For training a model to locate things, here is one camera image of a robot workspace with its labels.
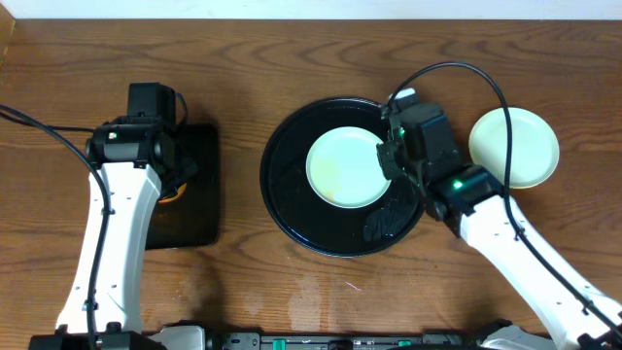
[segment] white disc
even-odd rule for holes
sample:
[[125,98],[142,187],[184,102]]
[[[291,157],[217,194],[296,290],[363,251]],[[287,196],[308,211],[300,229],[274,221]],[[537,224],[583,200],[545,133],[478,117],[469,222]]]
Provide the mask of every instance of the white disc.
[[382,140],[360,127],[344,126],[320,136],[307,155],[307,179],[313,191],[341,208],[376,201],[391,185],[376,154]]
[[[510,187],[525,189],[548,179],[560,159],[555,132],[542,118],[521,109],[509,108],[512,120],[512,168]],[[499,181],[505,174],[507,130],[503,109],[485,114],[473,127],[468,149],[473,162],[483,165]]]

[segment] wood grain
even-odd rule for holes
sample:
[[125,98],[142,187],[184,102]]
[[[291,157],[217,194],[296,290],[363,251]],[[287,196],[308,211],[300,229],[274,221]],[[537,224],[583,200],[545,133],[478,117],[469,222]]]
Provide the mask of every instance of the wood grain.
[[[194,318],[219,330],[417,333],[503,317],[544,332],[501,275],[431,219],[385,252],[344,260],[292,242],[263,205],[262,150],[289,113],[329,96],[383,100],[412,71],[448,59],[483,67],[511,104],[557,132],[558,170],[516,196],[581,273],[621,299],[620,22],[21,20],[0,103],[45,123],[94,127],[124,113],[129,83],[159,81],[184,94],[193,122],[218,122],[220,240],[147,253],[146,330]],[[463,145],[498,106],[485,83],[460,70],[416,88],[443,103]],[[53,331],[68,296],[87,176],[50,137],[2,123],[0,342],[23,348],[30,335]]]

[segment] orange ring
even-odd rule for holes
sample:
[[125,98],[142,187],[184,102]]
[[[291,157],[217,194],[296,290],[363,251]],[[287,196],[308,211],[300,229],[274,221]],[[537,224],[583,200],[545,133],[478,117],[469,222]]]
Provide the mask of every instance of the orange ring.
[[177,189],[177,194],[175,194],[172,197],[163,198],[163,199],[159,200],[158,203],[160,203],[160,204],[170,203],[173,200],[179,198],[184,193],[185,190],[186,190],[186,184],[183,184],[179,189]]

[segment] white background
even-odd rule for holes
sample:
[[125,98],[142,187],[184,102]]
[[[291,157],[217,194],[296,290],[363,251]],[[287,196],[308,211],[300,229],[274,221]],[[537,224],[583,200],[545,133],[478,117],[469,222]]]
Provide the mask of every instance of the white background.
[[622,0],[0,0],[15,18],[622,19]]

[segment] round black tray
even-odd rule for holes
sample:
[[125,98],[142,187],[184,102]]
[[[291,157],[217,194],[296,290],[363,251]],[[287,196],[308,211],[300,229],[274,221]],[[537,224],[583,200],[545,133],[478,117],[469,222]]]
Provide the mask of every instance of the round black tray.
[[268,141],[259,182],[276,224],[293,240],[336,257],[359,257],[390,247],[421,218],[411,182],[394,180],[378,200],[362,208],[338,208],[323,201],[307,180],[309,149],[325,132],[341,126],[369,130],[386,141],[387,122],[376,102],[340,97],[307,105],[289,116]]

